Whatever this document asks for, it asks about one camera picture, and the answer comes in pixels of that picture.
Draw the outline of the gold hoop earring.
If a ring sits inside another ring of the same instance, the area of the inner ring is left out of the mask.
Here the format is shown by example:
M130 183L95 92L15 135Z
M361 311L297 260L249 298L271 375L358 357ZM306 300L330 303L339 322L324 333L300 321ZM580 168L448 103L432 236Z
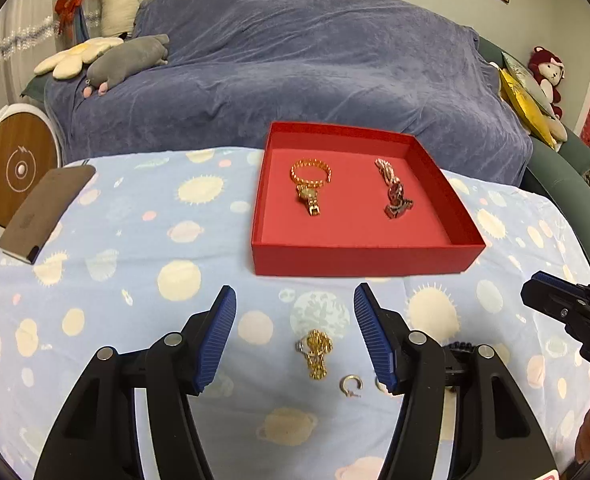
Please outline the gold hoop earring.
M360 398L363 380L355 374L340 378L339 389L346 398Z
M374 382L375 382L376 388L378 390L380 390L380 392L385 393L385 394L389 394L387 387L382 382L380 382L378 380L378 378L375 377Z

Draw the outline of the red jewelry tray box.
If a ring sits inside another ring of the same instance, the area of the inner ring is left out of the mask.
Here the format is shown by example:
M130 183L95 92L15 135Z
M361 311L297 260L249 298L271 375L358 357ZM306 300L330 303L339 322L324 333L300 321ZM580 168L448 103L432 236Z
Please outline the red jewelry tray box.
M485 247L462 200L414 136L271 125L252 224L257 274L461 273Z

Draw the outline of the dark green sofa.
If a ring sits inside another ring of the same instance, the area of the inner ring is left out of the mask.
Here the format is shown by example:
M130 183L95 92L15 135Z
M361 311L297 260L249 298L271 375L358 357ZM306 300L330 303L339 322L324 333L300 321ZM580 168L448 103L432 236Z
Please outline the dark green sofa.
M567 220L590 264L590 150L575 133L559 151L534 140L520 188L550 200Z

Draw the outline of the blue planet print tablecloth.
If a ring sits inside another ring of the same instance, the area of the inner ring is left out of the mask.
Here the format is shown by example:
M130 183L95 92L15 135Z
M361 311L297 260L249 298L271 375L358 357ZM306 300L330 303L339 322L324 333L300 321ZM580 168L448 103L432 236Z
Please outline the blue planet print tablecloth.
M377 476L401 402L376 388L353 315L355 280L252 270L261 159L248 148L95 159L95 176L37 262L0 254L0 452L19 477L32 477L96 350L149 347L209 308L223 285L237 294L235 323L216 378L191 402L214 475ZM448 181L484 252L461 274L370 286L384 308L436 341L495 348L565 467L590 406L590 363L519 292L541 270L590 284L589 263L545 198L459 174ZM363 380L360 398L339 389L350 374Z

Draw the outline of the gold yellow pillow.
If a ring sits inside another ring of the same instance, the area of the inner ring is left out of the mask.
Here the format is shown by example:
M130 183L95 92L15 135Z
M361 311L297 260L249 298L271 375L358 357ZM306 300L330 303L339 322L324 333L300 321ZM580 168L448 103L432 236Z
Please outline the gold yellow pillow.
M532 96L504 68L499 70L499 78L501 96L511 104L523 126L549 148L556 148L557 143L552 137L549 124Z

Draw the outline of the brown phone case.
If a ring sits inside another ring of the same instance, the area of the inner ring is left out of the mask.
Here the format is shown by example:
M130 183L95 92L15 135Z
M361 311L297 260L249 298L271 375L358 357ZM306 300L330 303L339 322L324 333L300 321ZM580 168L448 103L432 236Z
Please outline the brown phone case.
M50 170L15 212L0 237L0 250L33 264L64 212L93 178L92 165Z

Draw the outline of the grey-green pillow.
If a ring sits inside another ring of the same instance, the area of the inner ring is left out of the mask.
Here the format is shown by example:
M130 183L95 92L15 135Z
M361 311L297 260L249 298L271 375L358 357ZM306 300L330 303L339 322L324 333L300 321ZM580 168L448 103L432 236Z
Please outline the grey-green pillow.
M508 52L503 52L502 58L508 72L522 85L536 101L538 107L540 107L557 145L565 143L568 139L568 133L562 124L562 120L554 116L550 102L534 79L534 75L530 72L528 65L519 62L517 58L514 58Z

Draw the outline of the red monkey plush toy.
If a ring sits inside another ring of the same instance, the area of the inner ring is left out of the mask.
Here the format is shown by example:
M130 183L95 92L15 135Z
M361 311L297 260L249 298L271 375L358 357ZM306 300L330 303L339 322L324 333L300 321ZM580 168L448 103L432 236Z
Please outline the red monkey plush toy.
M528 68L550 102L554 116L562 119L563 110L558 106L560 92L557 87L565 78L563 61L550 50L535 46L530 55Z

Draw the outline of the round wooden white stool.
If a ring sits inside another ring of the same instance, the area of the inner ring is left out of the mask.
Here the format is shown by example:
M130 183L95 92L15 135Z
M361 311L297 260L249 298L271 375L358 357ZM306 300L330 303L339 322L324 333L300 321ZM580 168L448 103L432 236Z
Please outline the round wooden white stool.
M61 163L45 112L26 103L0 109L0 236L34 186Z

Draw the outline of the cream flower plush cushion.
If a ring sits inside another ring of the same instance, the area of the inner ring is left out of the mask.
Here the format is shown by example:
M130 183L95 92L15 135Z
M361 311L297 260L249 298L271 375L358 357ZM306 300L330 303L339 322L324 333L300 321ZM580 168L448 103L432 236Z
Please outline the cream flower plush cushion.
M36 76L51 73L56 80L71 79L80 74L83 66L92 64L107 50L123 43L119 37L91 38L49 56L34 68L33 73Z

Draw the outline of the grey seal plush toy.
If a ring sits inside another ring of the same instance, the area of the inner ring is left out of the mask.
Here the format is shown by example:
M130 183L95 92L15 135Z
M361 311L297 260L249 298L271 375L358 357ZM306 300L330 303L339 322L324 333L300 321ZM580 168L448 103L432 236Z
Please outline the grey seal plush toy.
M128 77L149 68L168 63L166 34L142 36L113 47L100 55L86 71L86 86L82 96L87 99L94 90L100 96L124 82Z

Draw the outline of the blue-grey sofa blanket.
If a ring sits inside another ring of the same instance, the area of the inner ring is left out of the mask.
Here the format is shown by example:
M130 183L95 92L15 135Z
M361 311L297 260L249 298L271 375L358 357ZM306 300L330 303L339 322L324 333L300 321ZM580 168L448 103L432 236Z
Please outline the blue-grey sofa blanket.
M262 148L274 122L412 134L439 167L509 185L534 151L478 33L402 0L145 0L133 33L167 35L167 63L104 96L45 85L70 162Z

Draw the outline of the white sheer curtain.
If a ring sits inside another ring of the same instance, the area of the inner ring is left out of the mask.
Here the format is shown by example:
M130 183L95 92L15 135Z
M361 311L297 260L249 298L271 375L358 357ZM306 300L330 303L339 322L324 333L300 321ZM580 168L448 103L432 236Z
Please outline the white sheer curtain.
M34 68L72 46L74 35L58 31L56 0L6 0L0 10L0 109L20 102Z

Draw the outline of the red ribbon bow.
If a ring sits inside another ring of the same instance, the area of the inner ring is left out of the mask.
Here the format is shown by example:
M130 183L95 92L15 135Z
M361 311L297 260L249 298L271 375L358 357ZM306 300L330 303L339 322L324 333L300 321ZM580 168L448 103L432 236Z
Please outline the red ribbon bow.
M74 24L74 17L77 10L82 5L83 0L56 0L54 11L58 16L58 31L59 35Z

